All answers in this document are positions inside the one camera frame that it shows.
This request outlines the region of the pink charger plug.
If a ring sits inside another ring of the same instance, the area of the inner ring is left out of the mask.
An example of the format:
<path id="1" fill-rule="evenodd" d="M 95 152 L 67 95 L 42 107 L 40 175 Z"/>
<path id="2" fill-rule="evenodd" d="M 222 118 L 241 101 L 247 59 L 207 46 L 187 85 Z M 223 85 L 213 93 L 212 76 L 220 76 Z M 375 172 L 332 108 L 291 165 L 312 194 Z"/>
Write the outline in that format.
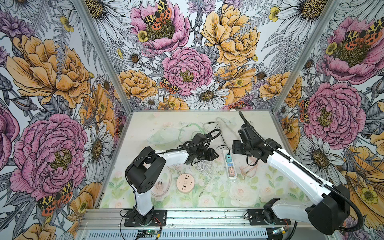
<path id="1" fill-rule="evenodd" d="M 232 178 L 232 177 L 236 176 L 236 171 L 235 171 L 235 168 L 233 166 L 228 168 L 228 172 L 229 172 L 229 177 Z"/>

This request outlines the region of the white blue power strip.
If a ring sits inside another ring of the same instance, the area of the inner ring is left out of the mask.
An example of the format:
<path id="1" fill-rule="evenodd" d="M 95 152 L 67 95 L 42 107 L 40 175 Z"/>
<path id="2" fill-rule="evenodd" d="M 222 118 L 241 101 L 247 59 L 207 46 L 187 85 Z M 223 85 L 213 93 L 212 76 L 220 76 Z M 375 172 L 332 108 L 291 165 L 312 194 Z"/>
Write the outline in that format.
<path id="1" fill-rule="evenodd" d="M 231 181 L 235 181 L 237 179 L 237 172 L 235 163 L 233 161 L 232 155 L 229 150 L 223 150 L 224 163 L 226 167 L 226 172 L 228 174 L 228 178 Z"/>

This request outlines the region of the teal green charger plug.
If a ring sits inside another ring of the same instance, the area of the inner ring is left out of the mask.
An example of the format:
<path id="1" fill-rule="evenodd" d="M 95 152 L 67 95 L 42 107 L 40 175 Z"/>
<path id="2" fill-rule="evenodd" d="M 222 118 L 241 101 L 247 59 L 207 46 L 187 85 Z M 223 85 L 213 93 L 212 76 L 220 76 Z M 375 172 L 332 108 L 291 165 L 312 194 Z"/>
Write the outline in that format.
<path id="1" fill-rule="evenodd" d="M 225 160 L 227 163 L 231 163 L 233 161 L 230 153 L 225 154 Z"/>

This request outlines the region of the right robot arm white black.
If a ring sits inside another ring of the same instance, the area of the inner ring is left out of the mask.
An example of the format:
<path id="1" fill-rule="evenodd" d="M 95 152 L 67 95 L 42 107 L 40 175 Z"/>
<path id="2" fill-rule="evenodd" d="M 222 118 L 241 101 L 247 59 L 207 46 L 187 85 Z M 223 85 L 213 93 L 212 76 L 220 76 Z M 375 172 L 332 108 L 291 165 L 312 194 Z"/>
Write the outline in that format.
<path id="1" fill-rule="evenodd" d="M 319 232 L 332 235 L 335 231 L 355 232 L 364 225 L 364 217 L 351 201 L 348 189 L 335 186 L 310 171 L 272 139 L 264 139 L 248 124 L 238 131 L 240 140 L 233 141 L 233 152 L 254 157 L 278 170 L 309 198 L 306 205 L 285 203 L 280 198 L 268 201 L 262 211 L 264 221 L 277 224 L 289 219 L 310 223 Z"/>

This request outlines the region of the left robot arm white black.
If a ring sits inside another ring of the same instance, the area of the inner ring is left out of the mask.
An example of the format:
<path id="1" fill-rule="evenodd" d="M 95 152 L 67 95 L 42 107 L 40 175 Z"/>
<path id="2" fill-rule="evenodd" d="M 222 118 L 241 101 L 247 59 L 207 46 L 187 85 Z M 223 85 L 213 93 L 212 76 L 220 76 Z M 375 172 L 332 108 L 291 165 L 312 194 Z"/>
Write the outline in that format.
<path id="1" fill-rule="evenodd" d="M 151 189 L 165 167 L 173 165 L 195 165 L 200 161 L 213 161 L 219 157 L 210 148 L 211 141 L 221 135 L 221 130 L 207 134 L 197 133 L 178 148 L 159 152 L 144 148 L 125 170 L 127 183 L 133 189 L 135 204 L 126 215 L 125 226 L 133 224 L 147 226 L 158 219 L 151 199 Z"/>

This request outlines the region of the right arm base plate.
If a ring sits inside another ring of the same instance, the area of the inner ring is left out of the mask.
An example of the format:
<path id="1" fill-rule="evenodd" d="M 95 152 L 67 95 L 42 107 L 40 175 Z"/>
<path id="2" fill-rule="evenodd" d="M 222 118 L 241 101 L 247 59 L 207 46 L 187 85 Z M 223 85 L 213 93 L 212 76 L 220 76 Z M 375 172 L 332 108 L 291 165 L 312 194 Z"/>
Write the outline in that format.
<path id="1" fill-rule="evenodd" d="M 289 226 L 291 220 L 279 219 L 272 211 L 265 209 L 248 209 L 244 215 L 251 226 Z"/>

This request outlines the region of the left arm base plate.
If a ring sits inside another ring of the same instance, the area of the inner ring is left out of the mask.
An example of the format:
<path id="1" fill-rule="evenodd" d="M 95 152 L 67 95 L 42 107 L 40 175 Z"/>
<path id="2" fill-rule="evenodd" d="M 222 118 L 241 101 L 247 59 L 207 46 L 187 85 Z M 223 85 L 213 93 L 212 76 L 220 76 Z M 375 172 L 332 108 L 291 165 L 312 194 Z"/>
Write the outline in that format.
<path id="1" fill-rule="evenodd" d="M 136 209 L 128 209 L 125 214 L 125 227 L 165 227 L 167 210 L 150 210 L 142 216 Z"/>

